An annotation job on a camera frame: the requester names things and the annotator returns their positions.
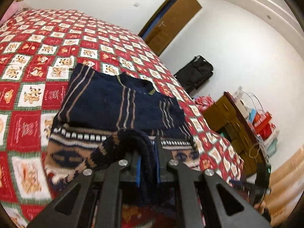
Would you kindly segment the navy patterned knit sweater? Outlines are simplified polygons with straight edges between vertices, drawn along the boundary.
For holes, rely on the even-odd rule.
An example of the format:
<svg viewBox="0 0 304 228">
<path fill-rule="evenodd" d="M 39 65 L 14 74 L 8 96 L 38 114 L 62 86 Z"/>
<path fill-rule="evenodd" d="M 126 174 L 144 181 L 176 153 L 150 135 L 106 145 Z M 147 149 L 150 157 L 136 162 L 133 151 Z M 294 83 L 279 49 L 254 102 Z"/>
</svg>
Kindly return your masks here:
<svg viewBox="0 0 304 228">
<path fill-rule="evenodd" d="M 48 134 L 45 171 L 50 186 L 63 190 L 86 169 L 102 170 L 127 153 L 138 153 L 139 203 L 156 201 L 159 168 L 155 138 L 193 146 L 176 98 L 126 73 L 107 75 L 77 64 Z"/>
</svg>

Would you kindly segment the beige patterned curtain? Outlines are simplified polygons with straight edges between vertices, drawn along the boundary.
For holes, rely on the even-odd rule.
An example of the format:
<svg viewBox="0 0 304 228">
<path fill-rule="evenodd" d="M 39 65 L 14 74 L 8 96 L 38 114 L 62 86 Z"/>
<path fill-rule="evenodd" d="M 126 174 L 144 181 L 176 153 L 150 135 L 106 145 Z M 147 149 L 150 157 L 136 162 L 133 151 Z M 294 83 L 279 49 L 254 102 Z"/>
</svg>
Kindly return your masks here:
<svg viewBox="0 0 304 228">
<path fill-rule="evenodd" d="M 271 226 L 276 227 L 291 215 L 303 193 L 303 147 L 271 173 L 270 187 L 263 207 L 270 213 Z"/>
</svg>

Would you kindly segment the red box on dresser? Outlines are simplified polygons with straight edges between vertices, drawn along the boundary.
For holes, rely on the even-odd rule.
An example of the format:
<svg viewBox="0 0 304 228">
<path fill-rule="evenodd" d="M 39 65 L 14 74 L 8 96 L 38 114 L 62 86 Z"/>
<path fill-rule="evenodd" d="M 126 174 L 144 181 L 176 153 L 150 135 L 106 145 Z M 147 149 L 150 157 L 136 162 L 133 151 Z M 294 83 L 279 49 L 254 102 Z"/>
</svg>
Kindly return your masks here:
<svg viewBox="0 0 304 228">
<path fill-rule="evenodd" d="M 269 111 L 257 113 L 253 119 L 253 128 L 255 133 L 260 135 L 263 140 L 274 132 L 276 126 L 271 122 L 272 115 Z"/>
</svg>

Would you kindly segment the brown wooden dresser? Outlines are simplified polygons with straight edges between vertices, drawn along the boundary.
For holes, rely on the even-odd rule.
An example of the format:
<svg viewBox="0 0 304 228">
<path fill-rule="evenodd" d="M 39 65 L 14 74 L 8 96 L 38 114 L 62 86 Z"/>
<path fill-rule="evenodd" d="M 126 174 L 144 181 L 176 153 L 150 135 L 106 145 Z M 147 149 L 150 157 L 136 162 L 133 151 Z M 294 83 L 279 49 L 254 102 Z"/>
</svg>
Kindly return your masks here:
<svg viewBox="0 0 304 228">
<path fill-rule="evenodd" d="M 244 161 L 246 176 L 254 175 L 259 164 L 268 163 L 254 132 L 228 92 L 224 92 L 218 101 L 203 111 L 203 117 L 211 130 L 224 134 L 231 142 Z"/>
</svg>

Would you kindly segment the red checkered teddy bedspread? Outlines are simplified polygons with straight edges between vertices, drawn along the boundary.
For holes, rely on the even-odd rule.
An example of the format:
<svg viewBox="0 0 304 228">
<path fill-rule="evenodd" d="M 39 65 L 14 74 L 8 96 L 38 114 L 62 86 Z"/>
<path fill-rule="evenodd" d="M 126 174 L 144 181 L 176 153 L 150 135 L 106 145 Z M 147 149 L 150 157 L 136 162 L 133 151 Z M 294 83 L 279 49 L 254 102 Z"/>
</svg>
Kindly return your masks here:
<svg viewBox="0 0 304 228">
<path fill-rule="evenodd" d="M 75 10 L 24 10 L 1 26 L 1 205 L 26 227 L 53 197 L 46 176 L 67 174 L 45 163 L 51 125 L 77 63 L 150 81 L 176 97 L 198 144 L 173 154 L 195 170 L 239 180 L 244 162 L 213 132 L 173 74 L 137 35 Z"/>
</svg>

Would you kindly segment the brown wooden door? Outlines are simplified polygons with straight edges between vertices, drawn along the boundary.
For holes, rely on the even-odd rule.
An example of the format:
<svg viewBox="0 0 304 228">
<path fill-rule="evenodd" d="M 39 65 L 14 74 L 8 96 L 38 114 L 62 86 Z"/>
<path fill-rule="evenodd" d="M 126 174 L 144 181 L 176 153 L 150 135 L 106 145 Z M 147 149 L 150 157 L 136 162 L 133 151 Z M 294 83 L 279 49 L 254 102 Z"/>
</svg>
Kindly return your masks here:
<svg viewBox="0 0 304 228">
<path fill-rule="evenodd" d="M 165 0 L 141 29 L 139 36 L 160 56 L 201 9 L 197 0 Z"/>
</svg>

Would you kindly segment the pink folded blanket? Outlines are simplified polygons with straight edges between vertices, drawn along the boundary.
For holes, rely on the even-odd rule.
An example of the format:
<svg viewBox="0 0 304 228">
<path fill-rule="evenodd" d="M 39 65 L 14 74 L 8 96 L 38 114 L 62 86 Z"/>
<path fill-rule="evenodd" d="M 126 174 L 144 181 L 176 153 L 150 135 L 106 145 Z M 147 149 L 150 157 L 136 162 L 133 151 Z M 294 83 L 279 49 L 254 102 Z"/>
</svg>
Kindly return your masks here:
<svg viewBox="0 0 304 228">
<path fill-rule="evenodd" d="M 7 11 L 5 12 L 4 16 L 2 17 L 0 21 L 0 26 L 2 26 L 10 17 L 12 17 L 14 14 L 16 14 L 18 11 L 22 10 L 24 7 L 26 7 L 26 4 L 24 1 L 16 2 L 14 1 Z"/>
</svg>

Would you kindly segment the black bag by wall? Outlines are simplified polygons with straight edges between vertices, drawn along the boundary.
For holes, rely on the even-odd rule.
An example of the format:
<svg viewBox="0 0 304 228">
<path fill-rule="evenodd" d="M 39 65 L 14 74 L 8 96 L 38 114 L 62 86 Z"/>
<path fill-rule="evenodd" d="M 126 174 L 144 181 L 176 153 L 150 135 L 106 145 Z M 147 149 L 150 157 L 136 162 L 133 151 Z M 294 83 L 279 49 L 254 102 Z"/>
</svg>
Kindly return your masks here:
<svg viewBox="0 0 304 228">
<path fill-rule="evenodd" d="M 204 57 L 195 56 L 181 68 L 174 77 L 183 89 L 190 94 L 200 88 L 213 75 L 213 66 Z"/>
</svg>

